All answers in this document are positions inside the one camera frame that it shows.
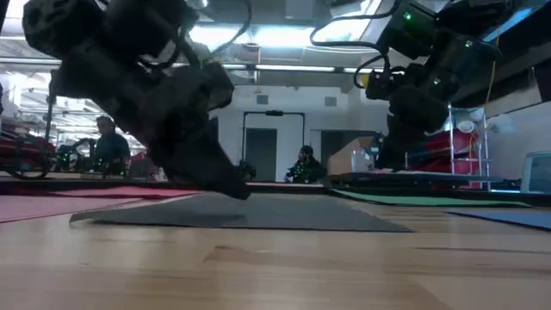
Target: cardboard box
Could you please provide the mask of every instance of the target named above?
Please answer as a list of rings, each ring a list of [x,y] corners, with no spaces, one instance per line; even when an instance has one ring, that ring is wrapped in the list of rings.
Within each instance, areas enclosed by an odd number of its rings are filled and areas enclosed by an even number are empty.
[[[374,137],[359,137],[353,139],[348,145],[329,158],[328,174],[335,176],[352,172],[352,152],[361,152],[362,150],[369,149],[374,139]],[[375,164],[375,156],[370,156],[373,158],[373,164]]]

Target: white wall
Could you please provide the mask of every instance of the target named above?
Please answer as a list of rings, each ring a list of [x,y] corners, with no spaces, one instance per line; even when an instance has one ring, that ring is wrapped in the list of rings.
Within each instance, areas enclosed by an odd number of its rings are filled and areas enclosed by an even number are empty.
[[[256,104],[256,95],[260,94],[269,96],[268,105]],[[311,145],[314,152],[320,153],[319,130],[374,130],[383,133],[387,131],[387,105],[379,102],[362,102],[361,95],[359,90],[343,94],[337,87],[295,89],[276,86],[261,86],[260,88],[238,86],[230,107],[215,110],[211,112],[211,116],[219,118],[220,144],[233,163],[237,163],[241,159],[244,111],[277,109],[284,112],[305,113],[305,143]],[[325,107],[326,96],[335,96],[337,106]],[[282,181],[287,168],[296,161],[302,144],[301,117],[248,115],[246,126],[278,130],[276,176],[277,181]]]
[[[489,102],[486,105],[486,115],[488,117],[500,115],[541,101],[540,91],[538,90],[536,81],[534,81],[525,89],[516,90],[507,96]]]
[[[2,83],[2,117],[14,118],[17,115],[21,105],[21,88],[17,81],[8,74],[0,74],[0,83]]]
[[[529,152],[551,152],[551,102],[508,114],[514,133],[489,133],[492,176],[506,179],[522,177],[524,156]]]

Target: man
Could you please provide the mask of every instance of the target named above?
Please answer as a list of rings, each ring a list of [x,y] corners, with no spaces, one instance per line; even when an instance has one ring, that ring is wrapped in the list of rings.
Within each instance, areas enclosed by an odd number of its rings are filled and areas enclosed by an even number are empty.
[[[299,160],[285,175],[285,182],[291,183],[289,179],[291,177],[293,183],[317,183],[322,177],[325,177],[325,168],[313,157],[311,146],[301,147]]]
[[[115,124],[107,116],[96,119],[97,128],[102,135],[96,143],[96,165],[107,168],[107,174],[121,174],[130,159],[130,147],[124,137],[115,132]]]

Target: green mat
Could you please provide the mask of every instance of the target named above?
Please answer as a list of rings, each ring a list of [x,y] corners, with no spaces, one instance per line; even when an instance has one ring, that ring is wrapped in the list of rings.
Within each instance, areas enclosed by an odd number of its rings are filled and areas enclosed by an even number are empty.
[[[350,198],[360,199],[366,202],[384,203],[404,206],[503,206],[532,207],[520,201],[479,201],[442,197],[416,197],[416,196],[384,196],[364,195],[348,191],[332,189],[332,191]]]

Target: wooden floor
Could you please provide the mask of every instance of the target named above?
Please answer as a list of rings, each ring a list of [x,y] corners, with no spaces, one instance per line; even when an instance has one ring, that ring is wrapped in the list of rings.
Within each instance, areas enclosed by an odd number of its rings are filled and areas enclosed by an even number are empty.
[[[348,201],[415,233],[0,225],[0,309],[551,309],[551,234]]]

